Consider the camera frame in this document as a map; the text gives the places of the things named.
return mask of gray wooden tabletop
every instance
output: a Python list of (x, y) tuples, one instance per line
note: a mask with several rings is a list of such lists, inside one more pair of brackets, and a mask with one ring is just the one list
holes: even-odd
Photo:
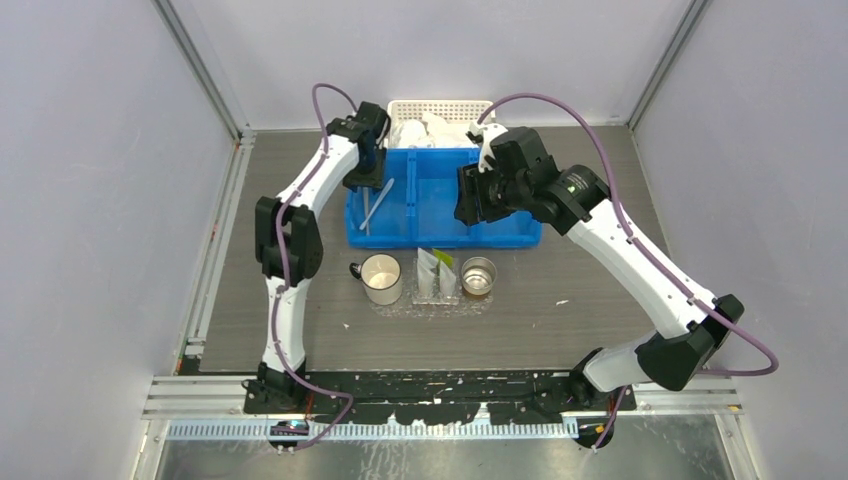
[[(561, 168), (586, 165), (603, 177), (597, 153), (579, 128), (538, 129)], [(601, 127), (625, 209), (666, 251), (630, 132)], [(264, 277), (254, 259), (253, 208), (305, 166), (317, 132), (261, 133), (250, 158), (215, 301), (203, 371), (250, 371), (267, 332)], [(588, 253), (545, 226), (527, 250), (458, 250), (498, 268), (492, 304), (480, 315), (387, 317), (372, 309), (348, 264), (373, 253), (347, 245), (339, 187), (321, 212), (324, 262), (310, 286), (304, 346), (311, 370), (569, 368), (590, 350), (629, 341), (651, 328), (647, 315)], [(411, 262), (413, 251), (393, 251)]]

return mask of white cup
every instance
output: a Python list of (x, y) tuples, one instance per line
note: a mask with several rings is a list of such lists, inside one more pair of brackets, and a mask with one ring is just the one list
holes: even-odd
[(400, 263), (391, 255), (378, 253), (361, 264), (351, 263), (350, 274), (365, 286), (365, 294), (377, 305), (391, 305), (400, 298)]

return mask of blue tray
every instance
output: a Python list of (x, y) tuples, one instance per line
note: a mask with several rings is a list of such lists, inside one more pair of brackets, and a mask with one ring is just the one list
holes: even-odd
[[(359, 230), (365, 220), (363, 189), (350, 192), (345, 227), (350, 246), (357, 248), (527, 248), (542, 239), (542, 225), (527, 212), (494, 223), (466, 227), (453, 218), (459, 195), (457, 169), (477, 163), (477, 148), (389, 149), (385, 181), (395, 179), (369, 224), (371, 235)], [(369, 190), (374, 205), (380, 192)]]

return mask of black mug handle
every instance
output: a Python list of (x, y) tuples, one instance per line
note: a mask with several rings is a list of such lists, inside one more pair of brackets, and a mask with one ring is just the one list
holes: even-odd
[(362, 265), (351, 263), (348, 269), (350, 270), (350, 274), (353, 275), (353, 278), (362, 280)]

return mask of metal bowl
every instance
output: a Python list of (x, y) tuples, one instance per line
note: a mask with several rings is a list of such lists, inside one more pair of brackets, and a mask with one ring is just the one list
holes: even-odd
[(473, 257), (462, 264), (462, 288), (470, 295), (488, 295), (497, 278), (498, 269), (488, 258)]

